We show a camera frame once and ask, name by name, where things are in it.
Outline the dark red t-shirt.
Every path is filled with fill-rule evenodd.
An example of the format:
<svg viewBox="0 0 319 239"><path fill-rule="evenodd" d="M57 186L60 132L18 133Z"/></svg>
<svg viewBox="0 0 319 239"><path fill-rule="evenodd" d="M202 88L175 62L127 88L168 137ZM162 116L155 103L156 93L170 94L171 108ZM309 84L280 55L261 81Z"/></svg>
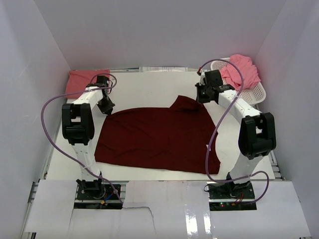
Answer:
<svg viewBox="0 0 319 239"><path fill-rule="evenodd" d="M127 167L218 174L210 138L215 124L206 107L178 96L168 108L135 108L104 120L97 162Z"/></svg>

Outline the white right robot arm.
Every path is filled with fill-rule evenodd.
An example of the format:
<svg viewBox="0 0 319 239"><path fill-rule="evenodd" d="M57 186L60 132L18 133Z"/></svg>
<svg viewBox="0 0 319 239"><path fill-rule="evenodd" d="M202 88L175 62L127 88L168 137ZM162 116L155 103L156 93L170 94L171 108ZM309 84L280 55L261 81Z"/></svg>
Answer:
<svg viewBox="0 0 319 239"><path fill-rule="evenodd" d="M219 70L199 72L196 100L201 104L216 102L240 124L239 157L227 174L225 192L232 199L243 193L258 163L276 147L275 120L250 106L231 85L223 84Z"/></svg>

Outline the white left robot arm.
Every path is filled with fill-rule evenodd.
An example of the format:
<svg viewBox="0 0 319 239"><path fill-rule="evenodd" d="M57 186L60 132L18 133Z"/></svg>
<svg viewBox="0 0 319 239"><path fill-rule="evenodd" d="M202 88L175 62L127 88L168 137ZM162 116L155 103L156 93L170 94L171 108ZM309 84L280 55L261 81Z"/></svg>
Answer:
<svg viewBox="0 0 319 239"><path fill-rule="evenodd" d="M74 102L62 106L62 135L72 145L76 159L80 162L81 177L92 181L94 175L101 176L94 156L92 139L95 134L92 109L98 107L100 112L109 116L115 104L109 97L114 86L110 74L95 75L95 83L90 82L85 92Z"/></svg>

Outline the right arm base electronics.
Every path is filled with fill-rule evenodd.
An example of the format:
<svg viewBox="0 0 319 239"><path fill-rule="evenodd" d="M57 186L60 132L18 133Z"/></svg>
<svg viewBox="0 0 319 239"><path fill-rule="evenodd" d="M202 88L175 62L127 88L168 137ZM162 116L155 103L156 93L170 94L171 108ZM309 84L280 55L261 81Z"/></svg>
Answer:
<svg viewBox="0 0 319 239"><path fill-rule="evenodd" d="M257 210L251 182L235 190L231 190L228 184L209 183L204 186L203 190L208 193L211 212Z"/></svg>

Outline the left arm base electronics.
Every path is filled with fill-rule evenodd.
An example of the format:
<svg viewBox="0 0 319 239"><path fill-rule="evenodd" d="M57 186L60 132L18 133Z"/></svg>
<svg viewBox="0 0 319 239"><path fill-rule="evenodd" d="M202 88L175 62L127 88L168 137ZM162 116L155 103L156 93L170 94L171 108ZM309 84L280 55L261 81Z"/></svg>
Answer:
<svg viewBox="0 0 319 239"><path fill-rule="evenodd" d="M121 210L123 208L116 191L121 199L125 197L125 184L115 183L112 187L101 179L93 181L76 180L75 209L92 210Z"/></svg>

